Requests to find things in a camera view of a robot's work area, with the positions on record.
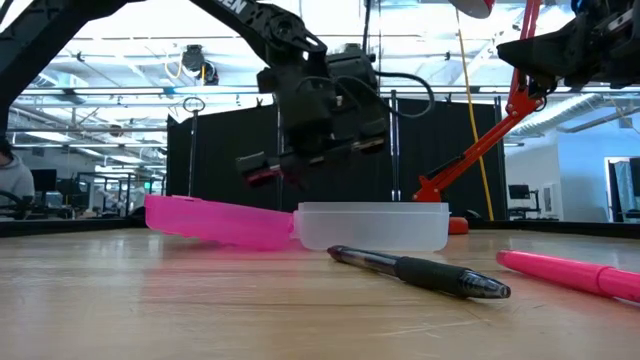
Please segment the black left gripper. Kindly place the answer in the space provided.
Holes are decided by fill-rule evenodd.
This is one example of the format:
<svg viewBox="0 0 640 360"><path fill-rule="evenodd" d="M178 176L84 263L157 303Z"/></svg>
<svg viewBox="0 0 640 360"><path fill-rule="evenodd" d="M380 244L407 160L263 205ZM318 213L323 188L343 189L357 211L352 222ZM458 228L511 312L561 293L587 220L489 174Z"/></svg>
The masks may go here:
<svg viewBox="0 0 640 360"><path fill-rule="evenodd" d="M257 74L259 91L274 96L284 127L287 152L278 155L279 172L298 189L309 188L308 154L322 151L312 157L313 167L344 164L352 145L329 148L332 140L385 137L387 131L377 91L354 77L332 76L327 55L291 52Z"/></svg>

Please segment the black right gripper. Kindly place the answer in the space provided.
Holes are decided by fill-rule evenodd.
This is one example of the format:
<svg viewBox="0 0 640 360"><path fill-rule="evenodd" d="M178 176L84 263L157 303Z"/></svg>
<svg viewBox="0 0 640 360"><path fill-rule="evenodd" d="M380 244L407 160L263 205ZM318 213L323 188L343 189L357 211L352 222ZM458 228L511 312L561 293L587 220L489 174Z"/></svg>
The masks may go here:
<svg viewBox="0 0 640 360"><path fill-rule="evenodd" d="M497 46L498 57L534 78L612 89L640 85L640 0L571 0L561 29Z"/></svg>

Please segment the red-brown pencil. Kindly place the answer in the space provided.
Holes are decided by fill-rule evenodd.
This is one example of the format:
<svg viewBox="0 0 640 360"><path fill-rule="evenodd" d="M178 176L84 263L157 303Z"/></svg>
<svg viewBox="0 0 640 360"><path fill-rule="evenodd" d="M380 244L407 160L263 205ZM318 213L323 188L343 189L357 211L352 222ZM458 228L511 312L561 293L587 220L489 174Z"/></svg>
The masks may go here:
<svg viewBox="0 0 640 360"><path fill-rule="evenodd" d="M371 154L379 152L384 148L386 140L384 137L373 137L364 140L332 140L329 148L343 143L350 143L352 145L352 156L357 153ZM322 167L312 166L312 157L318 153L308 154L310 156L309 170ZM262 186L277 177L282 178L279 172L278 155L268 157L264 152L260 152L246 157L239 157L236 159L236 168L244 180L252 187Z"/></svg>

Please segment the supply box pink lid clear base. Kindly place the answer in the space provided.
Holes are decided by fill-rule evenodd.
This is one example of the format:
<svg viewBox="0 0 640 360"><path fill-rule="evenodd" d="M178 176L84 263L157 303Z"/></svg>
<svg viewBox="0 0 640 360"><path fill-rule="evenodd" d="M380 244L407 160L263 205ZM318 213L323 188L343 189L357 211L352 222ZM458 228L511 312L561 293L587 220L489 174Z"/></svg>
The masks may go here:
<svg viewBox="0 0 640 360"><path fill-rule="evenodd" d="M146 225L156 231L252 250L334 245L433 252L448 240L446 203L303 202L292 213L184 196L148 195Z"/></svg>

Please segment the black partition panel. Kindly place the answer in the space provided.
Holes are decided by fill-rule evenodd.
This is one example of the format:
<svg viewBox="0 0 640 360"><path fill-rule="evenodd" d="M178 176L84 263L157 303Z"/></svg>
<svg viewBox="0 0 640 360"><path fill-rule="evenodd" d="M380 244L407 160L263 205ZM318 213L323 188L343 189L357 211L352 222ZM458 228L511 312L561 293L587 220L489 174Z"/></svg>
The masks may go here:
<svg viewBox="0 0 640 360"><path fill-rule="evenodd" d="M259 208L293 211L301 202L389 202L394 190L404 201L419 189L419 177L461 154L474 142L465 103L436 104L422 118L423 100L398 99L399 164L389 149L356 155L342 167L321 167L305 177L308 189L272 181L250 187L235 161L241 156L278 151L277 109L273 105L202 115L198 120L193 196ZM473 105L477 136L496 123L492 105ZM170 195L188 195L192 119L168 128L167 187Z"/></svg>

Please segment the red desk lamp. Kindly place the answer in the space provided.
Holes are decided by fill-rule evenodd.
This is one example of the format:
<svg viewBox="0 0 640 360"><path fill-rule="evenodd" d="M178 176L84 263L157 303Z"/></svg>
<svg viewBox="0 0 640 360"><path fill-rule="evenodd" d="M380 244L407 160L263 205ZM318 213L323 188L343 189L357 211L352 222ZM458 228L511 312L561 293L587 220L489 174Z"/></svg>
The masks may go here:
<svg viewBox="0 0 640 360"><path fill-rule="evenodd" d="M463 66L465 81L468 81L466 66ZM466 83L469 115L471 121L474 144L461 155L454 157L449 162L438 167L426 177L420 176L421 188L413 195L416 202L435 203L442 200L442 192L447 189L458 177L468 170L474 163L480 161L481 177L485 192L485 200L489 210L490 220L493 220L493 208L486 176L486 170L482 156L496 145L512 128L528 115L534 113L546 103L546 91L540 95L530 93L531 81L520 70L515 69L512 76L508 101L506 104L507 116L495 125L481 138L477 136L473 106L469 83Z"/></svg>

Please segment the black ballpoint pen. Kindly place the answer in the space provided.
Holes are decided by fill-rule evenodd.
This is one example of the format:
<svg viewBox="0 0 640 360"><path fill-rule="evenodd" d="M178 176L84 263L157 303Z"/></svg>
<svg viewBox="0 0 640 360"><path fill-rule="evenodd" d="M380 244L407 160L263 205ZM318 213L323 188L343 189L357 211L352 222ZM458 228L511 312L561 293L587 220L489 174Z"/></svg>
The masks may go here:
<svg viewBox="0 0 640 360"><path fill-rule="evenodd" d="M344 245L329 247L336 261L385 274L423 289L459 298L506 299L509 286L474 270L409 256L396 256Z"/></svg>

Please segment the pink highlighter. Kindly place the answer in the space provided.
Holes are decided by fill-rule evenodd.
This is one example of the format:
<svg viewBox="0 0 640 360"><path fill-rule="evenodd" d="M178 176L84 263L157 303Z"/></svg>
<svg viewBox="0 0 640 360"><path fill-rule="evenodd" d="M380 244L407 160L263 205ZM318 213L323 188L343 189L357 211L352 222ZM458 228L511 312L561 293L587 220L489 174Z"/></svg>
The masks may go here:
<svg viewBox="0 0 640 360"><path fill-rule="evenodd" d="M640 273L514 250L500 250L496 261L511 270L574 290L640 303Z"/></svg>

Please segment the person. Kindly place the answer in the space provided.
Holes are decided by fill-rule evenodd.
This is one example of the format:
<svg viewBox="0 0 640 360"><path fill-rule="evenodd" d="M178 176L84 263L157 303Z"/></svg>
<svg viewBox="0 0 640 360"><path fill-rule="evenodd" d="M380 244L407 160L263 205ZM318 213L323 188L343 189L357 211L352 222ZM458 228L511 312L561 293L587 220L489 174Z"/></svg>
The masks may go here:
<svg viewBox="0 0 640 360"><path fill-rule="evenodd" d="M0 135L0 215L16 220L27 217L34 200L33 175L13 152L4 135Z"/></svg>

